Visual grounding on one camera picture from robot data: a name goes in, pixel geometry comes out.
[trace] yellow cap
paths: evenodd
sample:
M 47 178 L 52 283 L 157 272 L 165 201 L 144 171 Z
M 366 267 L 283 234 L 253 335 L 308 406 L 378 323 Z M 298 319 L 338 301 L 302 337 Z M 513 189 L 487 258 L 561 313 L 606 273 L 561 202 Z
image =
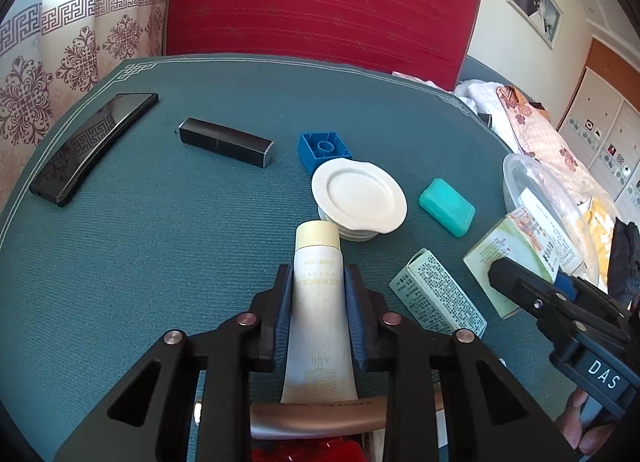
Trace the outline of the yellow cap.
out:
M 324 220 L 303 222 L 296 229 L 296 251 L 307 246 L 330 246 L 340 250 L 338 226 Z

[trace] picture frame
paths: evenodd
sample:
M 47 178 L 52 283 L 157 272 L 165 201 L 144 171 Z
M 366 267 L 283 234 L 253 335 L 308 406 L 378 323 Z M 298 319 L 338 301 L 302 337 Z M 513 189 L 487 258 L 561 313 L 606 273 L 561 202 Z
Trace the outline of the picture frame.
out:
M 507 0 L 553 49 L 562 23 L 562 10 L 555 0 Z

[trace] screw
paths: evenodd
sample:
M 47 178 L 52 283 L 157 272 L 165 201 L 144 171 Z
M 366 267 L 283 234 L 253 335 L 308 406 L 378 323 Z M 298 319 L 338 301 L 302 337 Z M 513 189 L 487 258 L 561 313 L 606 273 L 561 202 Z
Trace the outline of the screw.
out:
M 398 314 L 398 312 L 385 312 L 382 315 L 382 321 L 387 325 L 400 325 L 402 321 L 402 316 Z
M 164 342 L 168 345 L 175 345 L 182 341 L 182 332 L 179 330 L 170 330 L 164 335 Z
M 460 341 L 460 343 L 471 343 L 475 337 L 476 335 L 466 328 L 461 328 L 456 332 L 456 339 Z
M 236 321 L 238 321 L 238 325 L 247 327 L 247 325 L 253 325 L 258 321 L 258 317 L 253 312 L 242 312 L 242 314 L 238 314 Z

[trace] smartphone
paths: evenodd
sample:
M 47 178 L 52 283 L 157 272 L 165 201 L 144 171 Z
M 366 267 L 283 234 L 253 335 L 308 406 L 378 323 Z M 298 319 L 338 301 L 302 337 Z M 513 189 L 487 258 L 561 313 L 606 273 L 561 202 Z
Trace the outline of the smartphone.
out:
M 118 94 L 66 140 L 31 182 L 35 195 L 64 206 L 131 124 L 158 102 L 158 94 Z

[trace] green soap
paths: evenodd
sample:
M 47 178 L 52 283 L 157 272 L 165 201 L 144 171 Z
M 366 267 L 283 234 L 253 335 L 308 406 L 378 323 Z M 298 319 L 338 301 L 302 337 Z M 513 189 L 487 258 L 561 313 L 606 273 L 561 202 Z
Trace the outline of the green soap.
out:
M 418 204 L 457 238 L 468 231 L 476 214 L 476 208 L 443 179 L 433 179 Z

